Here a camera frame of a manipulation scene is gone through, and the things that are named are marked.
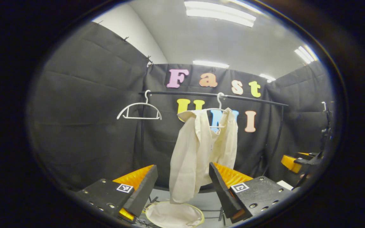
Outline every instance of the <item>cream shirt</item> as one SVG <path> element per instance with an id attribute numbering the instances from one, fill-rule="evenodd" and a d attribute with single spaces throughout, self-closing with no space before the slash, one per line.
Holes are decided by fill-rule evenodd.
<path id="1" fill-rule="evenodd" d="M 170 162 L 170 202 L 184 203 L 192 199 L 200 187 L 212 183 L 209 163 L 233 168 L 237 149 L 237 123 L 230 108 L 223 112 L 218 132 L 209 125 L 206 110 L 178 113 L 183 127 L 178 133 Z"/>

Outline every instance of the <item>white wall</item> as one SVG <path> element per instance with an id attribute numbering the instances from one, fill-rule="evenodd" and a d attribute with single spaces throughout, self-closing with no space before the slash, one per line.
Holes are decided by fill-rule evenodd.
<path id="1" fill-rule="evenodd" d="M 93 22 L 112 30 L 126 40 L 145 56 L 151 56 L 154 64 L 168 63 L 155 39 L 128 4 L 121 4 L 95 18 Z"/>

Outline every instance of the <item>black fabric backdrop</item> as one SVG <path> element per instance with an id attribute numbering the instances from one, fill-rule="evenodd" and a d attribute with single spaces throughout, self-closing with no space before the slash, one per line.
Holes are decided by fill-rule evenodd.
<path id="1" fill-rule="evenodd" d="M 140 101 L 147 62 L 128 42 L 91 22 L 45 64 L 29 101 L 29 126 L 37 155 L 65 186 L 77 190 L 133 171 L 138 121 L 116 116 Z"/>
<path id="2" fill-rule="evenodd" d="M 319 62 L 297 69 L 267 85 L 271 100 L 288 104 L 284 109 L 284 124 L 275 156 L 271 159 L 276 132 L 279 128 L 281 109 L 272 107 L 271 123 L 268 130 L 268 159 L 271 164 L 267 176 L 275 181 L 284 180 L 296 185 L 301 173 L 295 174 L 281 164 L 283 155 L 292 157 L 301 153 L 320 152 L 322 130 L 326 128 L 327 118 L 322 102 L 336 119 L 335 91 L 328 73 Z"/>
<path id="3" fill-rule="evenodd" d="M 168 188 L 170 159 L 178 132 L 177 99 L 205 101 L 202 108 L 217 108 L 214 97 L 152 95 L 163 120 L 138 121 L 120 118 L 125 106 L 144 101 L 138 92 L 223 92 L 255 98 L 249 82 L 261 86 L 258 99 L 290 105 L 285 108 L 284 125 L 274 157 L 281 109 L 251 101 L 222 100 L 222 108 L 239 112 L 238 150 L 235 170 L 250 176 L 266 175 L 274 181 L 295 185 L 299 175 L 288 171 L 283 154 L 318 152 L 321 130 L 326 127 L 322 101 L 334 101 L 330 80 L 318 62 L 298 69 L 272 83 L 256 75 L 235 70 L 197 65 L 151 65 L 136 48 L 105 27 L 89 23 L 63 43 L 46 63 L 28 106 L 28 123 L 36 156 L 63 185 L 79 190 L 100 178 L 115 179 L 133 170 L 156 164 L 157 188 Z M 179 88 L 167 88 L 170 69 L 187 69 L 189 75 Z M 216 87 L 202 87 L 200 75 L 216 75 Z M 232 92 L 232 80 L 241 81 L 244 93 Z M 256 131 L 245 132 L 245 111 L 255 111 Z M 152 108 L 134 106 L 130 116 L 153 117 Z"/>
<path id="4" fill-rule="evenodd" d="M 187 69 L 189 75 L 180 83 L 179 88 L 167 88 L 166 85 L 170 80 L 170 69 Z M 199 84 L 200 75 L 203 73 L 213 73 L 216 75 L 218 85 L 216 87 L 202 87 Z M 198 65 L 180 65 L 180 64 L 161 64 L 149 67 L 144 80 L 144 89 L 151 91 L 176 91 L 176 92 L 201 92 L 214 93 L 223 92 L 226 95 L 236 95 L 232 92 L 232 80 L 241 81 L 243 84 L 242 97 L 252 97 L 249 82 L 257 81 L 260 85 L 258 90 L 261 93 L 259 99 L 269 100 L 266 92 L 266 79 L 256 75 L 244 72 L 208 67 Z M 141 167 L 149 164 L 156 164 L 158 168 L 157 187 L 168 188 L 170 160 L 176 143 L 178 132 L 184 125 L 177 117 L 177 99 L 186 98 L 191 100 L 188 110 L 194 110 L 194 100 L 199 99 L 205 101 L 203 109 L 218 108 L 219 104 L 215 97 L 202 97 L 191 95 L 152 95 L 149 97 L 149 103 L 156 106 L 162 115 L 162 121 L 143 121 L 143 130 L 138 128 L 136 134 L 137 146 L 135 147 L 135 166 Z M 258 167 L 260 157 L 263 154 L 267 139 L 268 123 L 270 115 L 270 106 L 251 101 L 242 101 L 227 98 L 222 100 L 222 108 L 231 108 L 239 112 L 237 117 L 238 124 L 238 150 L 236 155 L 235 170 L 254 176 L 255 169 Z M 245 111 L 255 111 L 255 128 L 256 131 L 245 132 L 247 125 L 247 116 Z M 153 117 L 156 115 L 154 109 L 146 109 L 145 117 Z"/>

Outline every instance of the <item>orange letter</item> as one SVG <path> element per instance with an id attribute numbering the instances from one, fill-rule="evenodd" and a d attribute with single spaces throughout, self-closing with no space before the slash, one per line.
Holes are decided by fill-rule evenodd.
<path id="1" fill-rule="evenodd" d="M 241 81 L 233 80 L 232 81 L 232 92 L 237 95 L 243 94 L 243 84 Z"/>
<path id="2" fill-rule="evenodd" d="M 218 83 L 216 82 L 216 76 L 213 73 L 204 73 L 201 75 L 200 85 L 203 87 L 216 87 Z"/>

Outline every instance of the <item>pink letter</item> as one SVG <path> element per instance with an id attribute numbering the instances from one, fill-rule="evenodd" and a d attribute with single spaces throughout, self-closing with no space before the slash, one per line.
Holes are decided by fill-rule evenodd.
<path id="1" fill-rule="evenodd" d="M 180 83 L 184 82 L 184 76 L 189 74 L 188 70 L 184 69 L 172 69 L 170 70 L 170 81 L 167 84 L 168 88 L 178 88 L 180 87 L 180 84 L 178 84 L 178 81 Z"/>

